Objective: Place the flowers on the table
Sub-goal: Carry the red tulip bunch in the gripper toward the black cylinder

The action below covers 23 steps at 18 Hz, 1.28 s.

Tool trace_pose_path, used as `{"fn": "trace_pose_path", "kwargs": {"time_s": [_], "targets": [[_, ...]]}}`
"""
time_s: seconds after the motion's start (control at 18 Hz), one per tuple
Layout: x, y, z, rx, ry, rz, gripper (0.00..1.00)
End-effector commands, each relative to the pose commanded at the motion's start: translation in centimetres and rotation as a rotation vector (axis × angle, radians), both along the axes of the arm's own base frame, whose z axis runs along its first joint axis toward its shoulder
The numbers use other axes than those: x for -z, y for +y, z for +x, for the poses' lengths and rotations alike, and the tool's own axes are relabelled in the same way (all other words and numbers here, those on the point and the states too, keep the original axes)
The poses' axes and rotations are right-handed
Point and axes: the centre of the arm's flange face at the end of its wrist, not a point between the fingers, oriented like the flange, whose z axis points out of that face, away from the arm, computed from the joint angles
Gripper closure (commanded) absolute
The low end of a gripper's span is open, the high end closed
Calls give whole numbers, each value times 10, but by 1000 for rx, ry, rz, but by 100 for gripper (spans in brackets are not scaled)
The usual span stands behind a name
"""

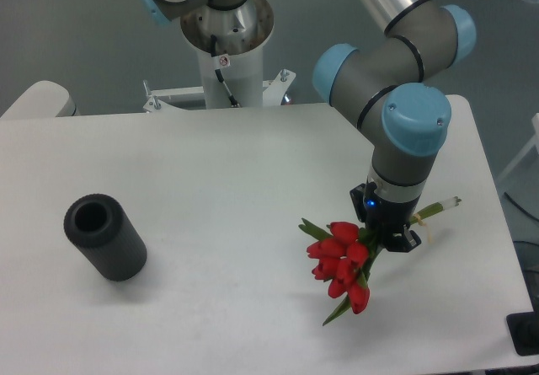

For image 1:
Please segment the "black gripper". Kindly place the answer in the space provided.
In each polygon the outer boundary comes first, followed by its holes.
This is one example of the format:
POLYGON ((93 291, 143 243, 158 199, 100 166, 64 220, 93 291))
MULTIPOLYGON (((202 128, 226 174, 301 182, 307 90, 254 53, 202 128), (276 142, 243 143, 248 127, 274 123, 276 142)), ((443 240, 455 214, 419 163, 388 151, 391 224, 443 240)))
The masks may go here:
POLYGON ((388 252, 410 252, 421 245, 414 231, 403 227, 419 202, 423 185, 400 186, 384 180, 371 180, 350 190, 350 198, 359 221, 367 228, 388 228, 382 244, 388 252))

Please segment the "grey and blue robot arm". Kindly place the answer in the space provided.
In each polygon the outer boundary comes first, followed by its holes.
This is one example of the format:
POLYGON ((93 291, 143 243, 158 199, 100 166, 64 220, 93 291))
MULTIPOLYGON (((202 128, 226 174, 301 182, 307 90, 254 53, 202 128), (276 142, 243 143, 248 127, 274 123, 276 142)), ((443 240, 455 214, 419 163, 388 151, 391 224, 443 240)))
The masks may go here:
MULTIPOLYGON (((208 108, 260 106, 261 51, 274 28, 265 0, 142 0, 158 23, 178 20, 197 50, 208 108)), ((350 192, 377 245, 409 252, 420 243, 412 216, 451 120, 447 97, 425 80, 475 46, 467 11, 432 0, 361 0, 386 37, 363 53, 338 44, 312 73, 320 97, 374 147, 366 182, 350 192)))

